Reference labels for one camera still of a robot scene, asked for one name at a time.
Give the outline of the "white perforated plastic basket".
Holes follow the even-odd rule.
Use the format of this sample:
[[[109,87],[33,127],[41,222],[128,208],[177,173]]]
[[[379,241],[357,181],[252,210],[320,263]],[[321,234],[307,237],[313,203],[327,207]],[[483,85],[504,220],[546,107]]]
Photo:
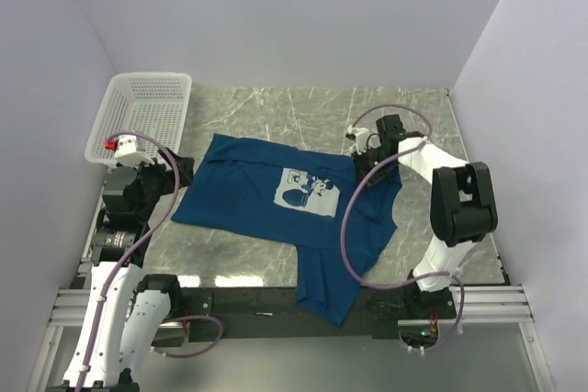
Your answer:
[[[178,152],[192,89],[187,73],[134,72],[111,78],[85,146],[85,159],[115,165],[105,138],[121,130],[144,133]]]

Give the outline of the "blue printed t-shirt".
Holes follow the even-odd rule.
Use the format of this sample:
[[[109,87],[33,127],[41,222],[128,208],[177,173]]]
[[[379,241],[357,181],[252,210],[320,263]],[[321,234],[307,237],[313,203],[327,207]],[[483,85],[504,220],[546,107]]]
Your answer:
[[[375,265],[397,229],[400,173],[363,189],[346,215],[355,190],[349,156],[216,134],[172,220],[293,245],[298,304],[340,326],[360,290],[352,275]]]

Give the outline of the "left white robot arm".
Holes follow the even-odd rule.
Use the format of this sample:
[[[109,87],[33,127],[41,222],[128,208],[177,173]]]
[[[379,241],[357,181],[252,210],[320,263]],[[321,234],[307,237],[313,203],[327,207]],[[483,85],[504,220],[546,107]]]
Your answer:
[[[192,158],[161,155],[157,162],[141,153],[107,172],[90,242],[90,296],[58,391],[139,390],[141,365],[160,324],[183,311],[177,277],[143,271],[154,233],[151,214],[162,196],[176,197],[194,177]]]

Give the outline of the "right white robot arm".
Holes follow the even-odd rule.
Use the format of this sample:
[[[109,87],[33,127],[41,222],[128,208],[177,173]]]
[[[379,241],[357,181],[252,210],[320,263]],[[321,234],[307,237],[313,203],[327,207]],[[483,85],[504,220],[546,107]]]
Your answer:
[[[452,276],[474,244],[493,232],[497,209],[488,165],[466,162],[435,146],[428,135],[404,128],[397,114],[385,115],[371,131],[350,125],[357,182],[373,187],[401,164],[431,186],[433,237],[422,260],[401,288],[402,307],[416,318],[442,305]]]

